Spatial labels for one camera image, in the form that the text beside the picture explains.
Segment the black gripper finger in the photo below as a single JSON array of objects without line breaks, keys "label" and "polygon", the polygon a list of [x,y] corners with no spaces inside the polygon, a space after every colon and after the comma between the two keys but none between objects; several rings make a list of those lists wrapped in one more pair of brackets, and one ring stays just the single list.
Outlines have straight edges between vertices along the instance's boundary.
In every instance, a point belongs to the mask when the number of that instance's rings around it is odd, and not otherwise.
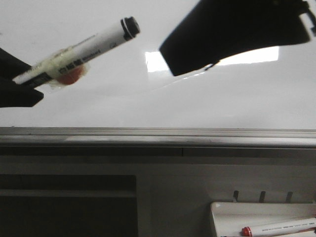
[{"label": "black gripper finger", "polygon": [[13,79],[29,70],[31,66],[0,50],[0,106],[33,107],[44,98],[44,94],[26,86],[16,84]]},{"label": "black gripper finger", "polygon": [[174,76],[266,47],[307,43],[306,0],[201,0],[159,48]]}]

